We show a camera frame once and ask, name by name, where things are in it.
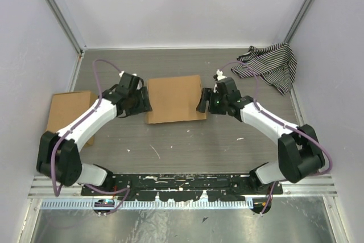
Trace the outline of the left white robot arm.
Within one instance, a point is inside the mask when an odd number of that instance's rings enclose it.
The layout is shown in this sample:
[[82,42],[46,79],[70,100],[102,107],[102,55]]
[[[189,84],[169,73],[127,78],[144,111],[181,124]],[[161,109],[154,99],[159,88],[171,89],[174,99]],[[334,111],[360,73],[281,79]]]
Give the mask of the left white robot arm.
[[115,183],[113,173],[96,164],[82,163],[80,151],[100,128],[116,117],[151,110],[146,87],[126,94],[106,90],[101,99],[71,124],[41,136],[36,170],[63,186],[89,184],[100,195],[111,194]]

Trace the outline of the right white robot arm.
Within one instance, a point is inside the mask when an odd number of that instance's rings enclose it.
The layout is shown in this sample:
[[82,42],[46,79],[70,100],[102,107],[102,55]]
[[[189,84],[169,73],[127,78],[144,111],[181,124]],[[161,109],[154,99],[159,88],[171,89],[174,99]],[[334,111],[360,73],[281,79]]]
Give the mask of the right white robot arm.
[[313,127],[297,126],[268,112],[250,96],[242,97],[238,90],[220,94],[203,88],[196,110],[201,113],[229,115],[267,136],[278,147],[278,159],[264,163],[249,172],[251,190],[263,194],[272,182],[287,180],[297,183],[316,175],[326,164]]

